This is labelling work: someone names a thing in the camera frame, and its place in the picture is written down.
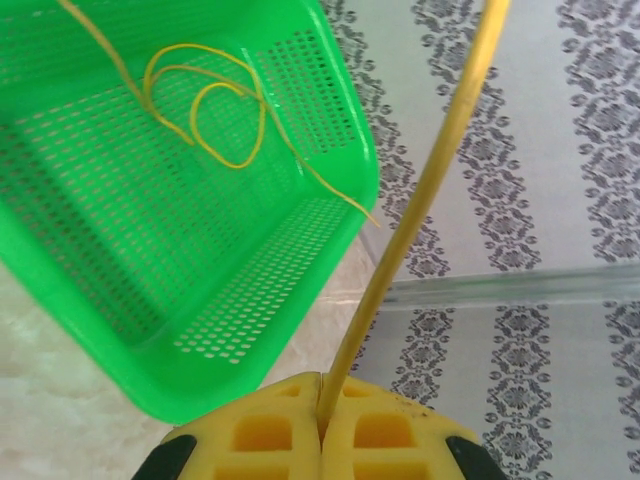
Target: yellow wire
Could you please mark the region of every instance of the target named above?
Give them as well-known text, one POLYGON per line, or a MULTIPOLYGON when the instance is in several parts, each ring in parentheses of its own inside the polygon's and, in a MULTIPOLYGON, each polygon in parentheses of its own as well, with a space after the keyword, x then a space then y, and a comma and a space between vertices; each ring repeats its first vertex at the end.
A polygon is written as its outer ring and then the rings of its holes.
POLYGON ((442 124, 416 191, 376 268, 349 329, 323 382, 316 410, 318 432, 324 438, 345 378, 371 322, 391 285, 462 140, 498 45, 509 0, 487 0, 471 52, 451 106, 442 124))
POLYGON ((207 47, 205 45, 199 45, 199 44, 195 44, 195 43, 180 43, 180 44, 176 44, 176 45, 171 45, 171 46, 168 46, 168 47, 165 47, 165 48, 159 50, 156 54, 154 54, 154 56, 151 58, 151 60, 147 64, 147 67, 146 67, 145 73, 144 73, 144 77, 143 77, 143 86, 142 86, 142 91, 141 91, 138 88, 138 86, 136 85, 136 83, 133 80, 133 78, 131 77, 131 74, 129 73, 124 61, 122 60, 122 57, 120 57, 120 55, 118 54, 116 49, 113 47, 111 42, 106 38, 106 36, 100 31, 100 29, 78 7, 73 5, 70 2, 70 0, 56 0, 56 1, 60 4, 60 6, 62 8, 64 8, 72 17, 74 17, 78 21, 78 23, 80 23, 88 31, 88 33, 96 40, 96 42, 107 53, 107 55, 111 58, 111 61, 115 65, 116 69, 120 73, 120 76, 122 77, 124 83, 131 90, 131 92, 134 94, 134 96, 138 99, 138 101, 140 102, 142 107, 147 109, 147 110, 149 110, 151 115, 158 122, 160 122, 165 127, 169 128, 170 130, 174 131, 187 144, 193 146, 193 145, 195 145, 195 143, 198 143, 205 151, 207 151, 216 160, 218 160, 220 163, 222 163, 223 165, 225 165, 228 168, 232 168, 232 169, 246 168, 253 162, 253 160, 255 159, 258 151, 260 150, 260 147, 261 147, 262 142, 264 140, 265 123, 266 123, 266 118, 265 118, 266 117, 266 111, 269 111, 269 114, 272 117, 272 119, 273 119, 273 121, 274 121, 274 123, 276 125, 276 128, 277 128, 278 132, 280 133, 280 136, 282 137, 283 141, 285 142, 285 144, 287 145, 289 150, 291 150, 291 152, 293 153, 293 155, 296 158, 296 160, 298 161, 298 163, 300 163, 300 165, 302 165, 304 168, 306 168, 314 176, 314 178, 324 188, 326 188, 329 192, 331 192, 332 194, 340 197, 345 202, 347 202, 350 205, 352 205, 353 207, 357 208, 359 211, 361 211, 377 227, 380 226, 380 224, 367 211, 366 208, 364 208, 362 205, 360 205, 358 202, 356 202, 351 197, 345 195, 344 193, 340 192, 339 190, 337 190, 333 186, 331 186, 315 169, 313 169, 313 167, 311 167, 311 165, 309 165, 309 163, 302 157, 302 155, 300 155, 300 153, 293 146, 292 142, 289 140, 289 137, 286 135, 284 127, 282 126, 282 123, 280 122, 280 120, 279 120, 278 116, 276 115, 275 111, 264 100, 264 97, 263 97, 263 94, 262 94, 262 90, 260 88, 260 81, 259 81, 255 71, 247 63, 245 63, 242 60, 234 57, 233 55, 228 54, 227 52, 224 52, 222 50, 218 50, 218 49, 215 49, 215 48, 212 48, 212 47, 207 47), (161 68, 155 74, 153 73, 153 70, 154 70, 158 60, 163 55, 165 55, 166 53, 175 51, 175 50, 179 50, 179 49, 203 50, 203 51, 206 51, 206 52, 209 52, 209 53, 213 53, 215 55, 222 56, 223 58, 226 58, 227 60, 235 63, 236 65, 239 65, 244 70, 246 70, 249 73, 249 75, 251 76, 251 79, 252 79, 252 81, 254 83, 255 92, 250 90, 246 86, 241 85, 241 84, 239 84, 237 82, 234 82, 231 79, 228 79, 228 78, 226 78, 226 77, 224 77, 222 75, 219 75, 219 74, 217 74, 215 72, 204 70, 204 69, 201 69, 201 68, 198 68, 198 67, 192 67, 190 65, 171 65, 171 66, 168 66, 168 67, 161 68), (195 138, 195 142, 183 129, 181 129, 178 125, 176 125, 175 123, 171 122, 166 117, 164 117, 158 111, 158 109, 156 108, 156 106, 155 106, 155 104, 153 102, 153 93, 152 93, 153 92, 153 85, 158 81, 158 79, 160 78, 160 76, 162 74, 164 74, 165 72, 168 72, 168 71, 172 71, 172 70, 193 71, 193 72, 197 72, 197 73, 201 73, 201 74, 204 74, 204 75, 208 75, 208 76, 214 77, 214 78, 219 80, 219 82, 207 85, 202 90, 200 90, 200 92, 196 95, 196 98, 193 100, 193 102, 191 104, 191 110, 190 110, 190 115, 189 115, 189 123, 190 123, 190 128, 191 128, 191 131, 192 131, 191 133, 193 134, 193 136, 195 138), (257 135, 257 138, 256 138, 256 143, 254 144, 254 147, 251 150, 251 153, 249 154, 247 159, 244 162, 239 163, 239 164, 234 164, 234 163, 231 163, 228 160, 226 160, 222 155, 220 155, 213 147, 211 147, 202 138, 202 136, 200 135, 199 130, 198 130, 197 112, 198 112, 198 108, 200 107, 200 104, 202 102, 202 99, 204 98, 204 96, 209 91, 213 90, 214 88, 218 88, 218 87, 228 88, 228 89, 232 90, 234 93, 236 93, 238 95, 242 95, 242 94, 250 95, 252 98, 255 98, 260 104, 260 107, 259 107, 260 108, 260 113, 259 113, 259 120, 258 120, 258 135, 257 135))

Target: yellow rod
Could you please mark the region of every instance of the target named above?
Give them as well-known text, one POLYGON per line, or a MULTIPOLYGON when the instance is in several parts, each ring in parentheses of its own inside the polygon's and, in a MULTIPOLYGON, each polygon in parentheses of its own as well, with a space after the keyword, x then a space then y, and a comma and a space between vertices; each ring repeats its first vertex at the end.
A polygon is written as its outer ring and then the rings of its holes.
POLYGON ((316 410, 320 438, 324 438, 340 391, 358 349, 362 345, 371 322, 391 285, 393 276, 400 267, 433 203, 462 140, 498 45, 508 7, 509 0, 487 0, 485 4, 484 14, 460 83, 420 176, 416 191, 409 201, 400 225, 389 241, 380 264, 373 273, 333 360, 331 370, 325 378, 316 410))

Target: green plastic basket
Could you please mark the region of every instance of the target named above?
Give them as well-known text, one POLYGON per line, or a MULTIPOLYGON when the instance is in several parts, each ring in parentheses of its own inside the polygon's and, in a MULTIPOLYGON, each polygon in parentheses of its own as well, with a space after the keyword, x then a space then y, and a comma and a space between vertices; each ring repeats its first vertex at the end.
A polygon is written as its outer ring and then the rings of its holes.
MULTIPOLYGON (((373 141, 316 1, 74 3, 138 80, 174 43, 245 60, 301 154, 373 206, 373 141)), ((252 88, 221 57, 163 58, 252 88)), ((168 73, 154 98, 186 128, 210 82, 168 73)), ((241 161, 258 104, 217 92, 201 133, 241 161)), ((149 414, 182 423, 256 388, 363 221, 297 164, 271 119, 255 162, 228 169, 148 115, 53 0, 0 0, 0 256, 149 414)))

